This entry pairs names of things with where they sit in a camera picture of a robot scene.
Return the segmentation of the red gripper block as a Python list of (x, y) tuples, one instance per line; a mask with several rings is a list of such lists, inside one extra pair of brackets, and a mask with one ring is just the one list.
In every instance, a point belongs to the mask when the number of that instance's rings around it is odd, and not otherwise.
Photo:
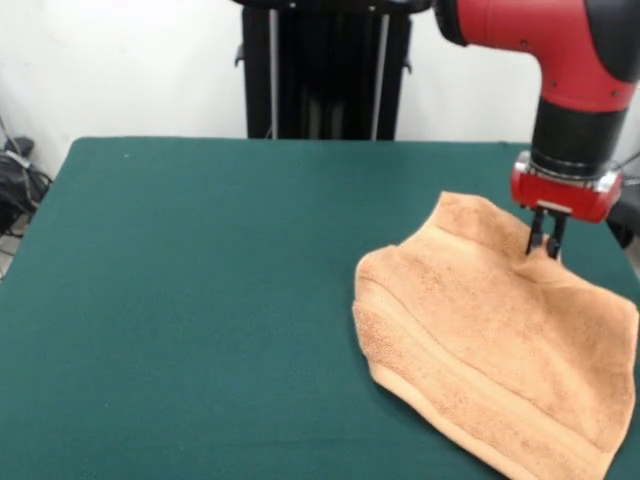
[[(511, 196), (521, 206), (534, 209), (526, 254), (542, 248), (550, 258), (558, 259), (567, 223), (565, 214), (589, 223), (604, 221), (619, 200), (622, 185), (623, 177), (616, 171), (595, 180), (551, 176), (534, 165), (528, 151), (522, 151), (511, 173)], [(547, 243), (543, 231), (545, 209), (564, 213), (551, 215), (554, 226)]]

